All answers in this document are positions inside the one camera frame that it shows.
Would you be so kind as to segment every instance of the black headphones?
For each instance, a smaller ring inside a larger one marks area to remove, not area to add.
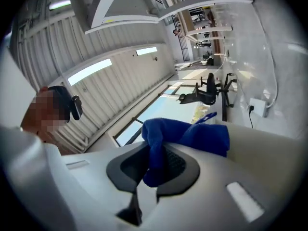
[[[52,90],[57,94],[60,104],[64,106],[64,116],[67,122],[70,120],[71,112],[75,120],[79,120],[81,118],[83,113],[81,107],[82,102],[77,95],[71,97],[68,90],[63,86],[49,87],[48,90]]]

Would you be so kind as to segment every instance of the floor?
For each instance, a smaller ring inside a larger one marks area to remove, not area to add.
[[[255,129],[303,139],[308,133],[308,44],[304,30],[283,0],[255,0],[251,4],[214,6],[219,25],[231,25],[222,51],[229,51],[224,75],[238,78],[230,122],[251,127],[250,98],[276,103],[266,118],[251,115]]]

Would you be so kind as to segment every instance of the blue towel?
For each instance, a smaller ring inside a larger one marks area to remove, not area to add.
[[[197,150],[227,156],[230,148],[228,129],[224,125],[205,124],[217,112],[207,114],[195,124],[165,118],[146,120],[142,126],[142,137],[150,145],[149,170],[143,181],[150,187],[157,187],[164,175],[162,142],[178,143]]]

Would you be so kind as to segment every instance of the white label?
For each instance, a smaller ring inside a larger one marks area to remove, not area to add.
[[[227,190],[248,222],[252,222],[263,215],[264,209],[239,183],[230,183],[227,185]]]
[[[74,169],[74,168],[83,167],[83,166],[88,165],[88,164],[90,164],[90,163],[87,160],[82,160],[82,161],[66,164],[66,166],[69,170],[71,170],[71,169]]]

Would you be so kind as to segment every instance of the fluorescent light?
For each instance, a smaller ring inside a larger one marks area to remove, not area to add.
[[[144,55],[144,54],[156,52],[156,51],[157,51],[156,47],[150,47],[150,48],[136,50],[136,53],[137,53],[138,56],[140,56],[140,55]]]
[[[70,78],[68,78],[68,82],[72,85],[75,85],[77,82],[81,81],[82,79],[84,79],[85,77],[112,65],[110,59],[106,59],[103,60],[99,63],[93,64],[90,67],[87,67],[81,71],[79,71],[78,73],[74,74],[73,76],[71,76]]]
[[[60,8],[60,7],[66,6],[66,5],[70,5],[70,4],[71,4],[70,0],[55,2],[55,3],[52,3],[51,5],[49,5],[49,10],[54,10],[54,9],[57,9],[57,8]]]

